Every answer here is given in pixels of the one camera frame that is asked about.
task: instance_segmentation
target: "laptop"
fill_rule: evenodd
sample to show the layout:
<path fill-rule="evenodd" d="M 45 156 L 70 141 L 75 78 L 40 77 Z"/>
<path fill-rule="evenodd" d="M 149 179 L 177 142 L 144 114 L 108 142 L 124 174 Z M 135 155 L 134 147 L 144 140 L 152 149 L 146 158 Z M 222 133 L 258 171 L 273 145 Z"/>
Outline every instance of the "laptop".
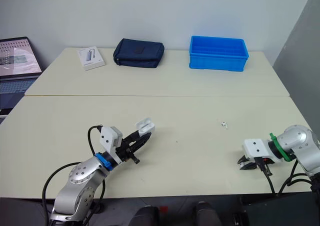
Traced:
<path fill-rule="evenodd" d="M 42 72 L 27 37 L 0 39 L 0 110 L 13 109 Z"/>

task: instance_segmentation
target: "blue ring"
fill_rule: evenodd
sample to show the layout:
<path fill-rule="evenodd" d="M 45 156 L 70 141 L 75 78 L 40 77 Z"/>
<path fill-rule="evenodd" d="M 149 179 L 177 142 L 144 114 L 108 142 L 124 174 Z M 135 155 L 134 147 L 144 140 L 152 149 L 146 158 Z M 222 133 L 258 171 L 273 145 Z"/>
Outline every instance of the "blue ring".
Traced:
<path fill-rule="evenodd" d="M 109 171 L 114 169 L 111 163 L 107 161 L 100 153 L 96 153 L 94 156 L 96 156 L 98 160 L 102 162 L 103 166 L 105 166 Z"/>

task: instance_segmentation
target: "white box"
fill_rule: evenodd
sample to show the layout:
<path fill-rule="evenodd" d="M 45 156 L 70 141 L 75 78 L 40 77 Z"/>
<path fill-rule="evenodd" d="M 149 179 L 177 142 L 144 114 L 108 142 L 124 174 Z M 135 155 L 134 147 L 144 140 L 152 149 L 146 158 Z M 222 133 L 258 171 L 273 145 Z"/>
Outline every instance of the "white box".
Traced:
<path fill-rule="evenodd" d="M 96 46 L 79 49 L 78 56 L 85 71 L 106 65 Z"/>

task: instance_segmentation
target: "green ring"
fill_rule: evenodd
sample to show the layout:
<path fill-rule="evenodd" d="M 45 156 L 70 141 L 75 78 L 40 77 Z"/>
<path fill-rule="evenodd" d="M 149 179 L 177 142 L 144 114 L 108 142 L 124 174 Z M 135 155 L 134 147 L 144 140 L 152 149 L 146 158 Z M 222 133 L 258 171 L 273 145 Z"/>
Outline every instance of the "green ring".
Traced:
<path fill-rule="evenodd" d="M 286 152 L 283 150 L 283 148 L 280 146 L 280 144 L 278 143 L 277 137 L 273 135 L 273 133 L 270 133 L 271 139 L 274 142 L 274 145 L 276 147 L 276 149 L 280 152 L 280 154 L 283 156 L 284 160 L 287 162 L 292 161 L 291 158 L 289 158 L 289 156 L 286 154 Z"/>

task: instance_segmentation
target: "laptop screen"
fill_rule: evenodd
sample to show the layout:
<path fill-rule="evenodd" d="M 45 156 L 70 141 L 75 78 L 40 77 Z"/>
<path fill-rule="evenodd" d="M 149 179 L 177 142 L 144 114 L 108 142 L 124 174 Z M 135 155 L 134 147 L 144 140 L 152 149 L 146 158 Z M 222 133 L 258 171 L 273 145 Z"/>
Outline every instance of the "laptop screen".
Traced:
<path fill-rule="evenodd" d="M 0 40 L 0 78 L 42 72 L 27 37 Z"/>

